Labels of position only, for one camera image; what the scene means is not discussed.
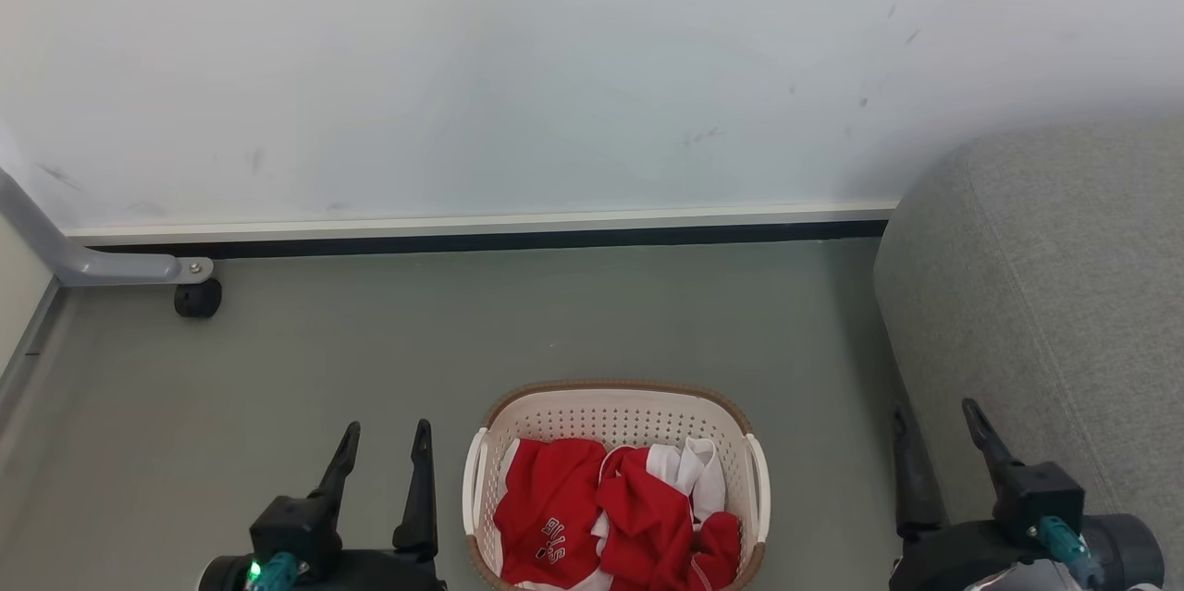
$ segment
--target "white wall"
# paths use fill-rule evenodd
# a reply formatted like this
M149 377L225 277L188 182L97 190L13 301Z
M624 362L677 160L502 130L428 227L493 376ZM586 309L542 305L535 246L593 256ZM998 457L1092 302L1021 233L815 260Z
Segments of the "white wall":
M0 0L70 227L884 200L1180 102L1184 0Z
M52 275L0 217L0 374L20 345Z

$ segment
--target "teal cable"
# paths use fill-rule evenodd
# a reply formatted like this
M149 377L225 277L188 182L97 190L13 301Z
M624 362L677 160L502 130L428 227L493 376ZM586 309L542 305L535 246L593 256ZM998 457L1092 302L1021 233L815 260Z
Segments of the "teal cable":
M300 561L288 552L279 552L263 566L259 577L246 585L247 591L291 591L300 577Z
M1036 526L1040 544L1048 550L1054 561L1064 564L1069 574L1082 589L1100 589L1105 574L1102 567L1089 553L1089 547L1080 535L1060 518L1041 518Z

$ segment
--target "metal frame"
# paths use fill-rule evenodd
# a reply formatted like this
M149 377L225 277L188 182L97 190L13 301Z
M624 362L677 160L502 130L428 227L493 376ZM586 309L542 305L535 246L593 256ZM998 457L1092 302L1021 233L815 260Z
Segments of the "metal frame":
M75 244L0 168L0 214L63 285L192 284L212 277L213 261L166 255L103 253Z

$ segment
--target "gray floor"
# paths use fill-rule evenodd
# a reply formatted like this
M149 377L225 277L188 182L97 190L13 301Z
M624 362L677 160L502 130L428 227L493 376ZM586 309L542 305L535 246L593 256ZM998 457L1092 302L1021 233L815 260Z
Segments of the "gray floor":
M876 240L238 261L211 321L168 289L76 291L0 452L0 586L191 589L250 550L270 499L302 494L362 423L340 531L381 547L414 423L435 428L440 578L466 560L464 454L532 381L706 385L752 418L773 477L753 589L879 589L893 535L890 351Z

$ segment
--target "clothing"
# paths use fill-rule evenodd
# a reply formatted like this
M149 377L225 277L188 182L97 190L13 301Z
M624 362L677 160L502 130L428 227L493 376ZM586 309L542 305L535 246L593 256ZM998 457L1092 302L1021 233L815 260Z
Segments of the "clothing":
M592 525L604 445L567 438L521 439L504 460L506 494L494 512L501 535L501 577L571 589L599 566Z
M535 591L716 591L732 583L740 523L723 512L714 442L605 455L599 444L571 441L515 441L502 461L494 523L513 529L501 534L502 579Z

